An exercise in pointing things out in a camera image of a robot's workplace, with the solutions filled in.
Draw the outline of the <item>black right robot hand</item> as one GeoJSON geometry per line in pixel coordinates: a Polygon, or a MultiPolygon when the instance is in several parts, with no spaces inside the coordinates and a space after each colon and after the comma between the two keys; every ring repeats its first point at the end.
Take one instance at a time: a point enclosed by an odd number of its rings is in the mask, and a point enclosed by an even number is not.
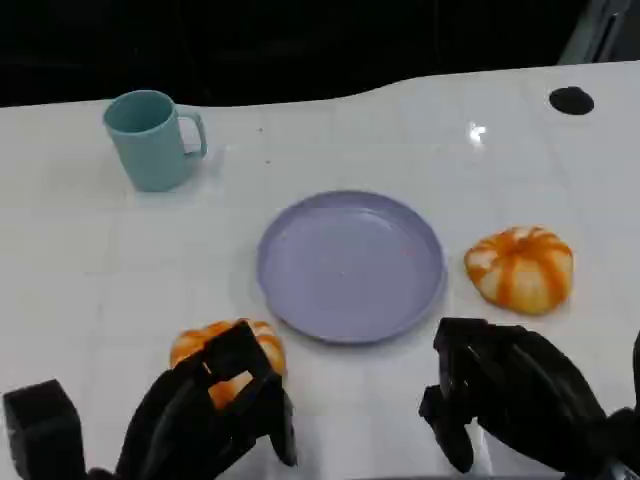
{"type": "Polygon", "coordinates": [[[600,470],[590,435],[605,411],[577,367],[545,337],[522,326],[444,317],[433,347],[439,382],[426,387],[419,414],[459,472],[474,464],[466,429],[472,422],[564,474],[600,470]]]}

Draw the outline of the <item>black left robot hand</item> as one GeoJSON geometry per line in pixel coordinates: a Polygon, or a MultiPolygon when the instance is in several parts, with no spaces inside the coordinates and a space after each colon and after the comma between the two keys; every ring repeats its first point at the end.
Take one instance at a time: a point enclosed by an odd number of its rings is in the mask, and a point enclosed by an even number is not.
{"type": "Polygon", "coordinates": [[[246,319],[213,335],[184,334],[176,364],[129,423],[115,478],[214,479],[262,437],[282,464],[296,466],[293,405],[282,364],[270,359],[279,346],[246,319]]]}

